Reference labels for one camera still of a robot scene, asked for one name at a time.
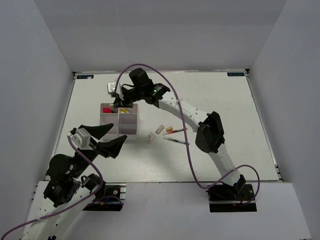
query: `red object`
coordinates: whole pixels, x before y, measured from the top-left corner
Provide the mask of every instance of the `red object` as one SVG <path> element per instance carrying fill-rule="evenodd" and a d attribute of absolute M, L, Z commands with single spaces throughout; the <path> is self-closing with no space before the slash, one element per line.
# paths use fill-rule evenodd
<path fill-rule="evenodd" d="M 107 108 L 107 107 L 105 107 L 105 108 L 103 109 L 103 112 L 104 112 L 105 114 L 112 114 L 111 109 L 110 109 L 110 108 Z"/>

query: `pen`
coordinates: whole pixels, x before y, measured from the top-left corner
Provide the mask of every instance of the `pen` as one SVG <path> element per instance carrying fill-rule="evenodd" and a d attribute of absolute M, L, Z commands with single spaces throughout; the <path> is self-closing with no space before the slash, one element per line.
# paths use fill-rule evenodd
<path fill-rule="evenodd" d="M 122 108 L 121 111 L 120 111 L 120 113 L 121 113 L 121 114 L 128 114 L 129 112 L 128 112 L 126 109 Z"/>
<path fill-rule="evenodd" d="M 186 144 L 185 141 L 180 141 L 180 140 L 177 140 L 177 139 L 173 139 L 171 137 L 163 137 L 164 140 L 167 140 L 167 141 L 171 141 L 171 142 L 175 142 L 175 143 L 179 143 L 179 144 Z"/>
<path fill-rule="evenodd" d="M 162 133 L 162 136 L 168 135 L 168 134 L 179 133 L 179 132 L 182 132 L 183 130 L 184 130 L 184 129 L 181 128 L 181 129 L 178 129 L 178 130 L 173 130 L 173 131 L 164 132 L 164 133 Z"/>

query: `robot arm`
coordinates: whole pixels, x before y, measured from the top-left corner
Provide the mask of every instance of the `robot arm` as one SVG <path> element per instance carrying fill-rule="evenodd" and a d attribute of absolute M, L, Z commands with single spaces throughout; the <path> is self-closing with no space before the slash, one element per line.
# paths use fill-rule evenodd
<path fill-rule="evenodd" d="M 81 125 L 78 129 L 74 128 L 70 131 L 70 139 L 77 145 L 78 152 L 85 155 L 91 162 L 98 155 L 105 158 L 116 158 L 127 138 L 126 135 L 109 142 L 96 142 L 92 138 L 93 136 L 96 139 L 101 139 L 112 127 L 112 123 L 95 127 Z M 98 190 L 101 183 L 99 176 L 95 174 L 90 174 L 88 177 L 82 176 L 88 166 L 89 163 L 77 152 L 73 157 L 64 154 L 52 157 L 46 172 L 50 176 L 50 181 L 44 190 L 44 199 L 38 212 L 40 220 L 30 226 L 22 240 L 60 240 L 88 203 L 94 199 L 114 195 L 104 181 Z M 80 176 L 82 176 L 81 182 L 76 180 Z M 85 197 L 87 198 L 81 203 L 74 205 Z M 70 206 L 73 207 L 68 211 L 48 218 L 41 218 Z"/>
<path fill-rule="evenodd" d="M 177 99 L 170 89 L 161 84 L 154 84 L 142 68 L 137 68 L 129 73 L 133 85 L 127 89 L 120 86 L 116 92 L 108 86 L 108 92 L 114 100 L 114 107 L 131 108 L 133 103 L 139 100 L 145 100 L 146 103 L 172 113 L 181 119 L 180 109 Z M 196 132 L 195 144 L 213 160 L 221 176 L 235 169 L 226 148 L 224 139 L 224 129 L 218 113 L 206 113 L 187 102 L 180 100 L 185 122 Z M 223 181 L 228 191 L 236 196 L 244 187 L 246 180 L 238 170 L 228 175 Z"/>

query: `black label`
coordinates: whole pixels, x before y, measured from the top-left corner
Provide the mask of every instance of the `black label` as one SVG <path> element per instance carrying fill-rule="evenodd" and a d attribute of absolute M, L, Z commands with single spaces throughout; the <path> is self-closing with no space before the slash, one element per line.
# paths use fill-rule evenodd
<path fill-rule="evenodd" d="M 245 74 L 243 72 L 227 72 L 228 77 L 244 77 Z"/>
<path fill-rule="evenodd" d="M 76 79 L 93 79 L 93 75 L 78 75 L 76 76 Z"/>

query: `gray wall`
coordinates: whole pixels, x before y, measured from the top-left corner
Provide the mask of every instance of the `gray wall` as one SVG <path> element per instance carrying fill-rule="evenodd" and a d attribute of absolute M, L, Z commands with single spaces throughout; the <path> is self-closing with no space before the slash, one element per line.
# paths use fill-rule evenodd
<path fill-rule="evenodd" d="M 72 87 L 72 72 L 32 0 L 0 1 L 0 235 L 26 220 Z M 20 239 L 21 231 L 6 240 Z"/>
<path fill-rule="evenodd" d="M 320 1 L 289 0 L 256 58 L 250 85 L 280 171 L 320 239 Z"/>
<path fill-rule="evenodd" d="M 71 69 L 249 68 L 286 0 L 35 0 Z"/>

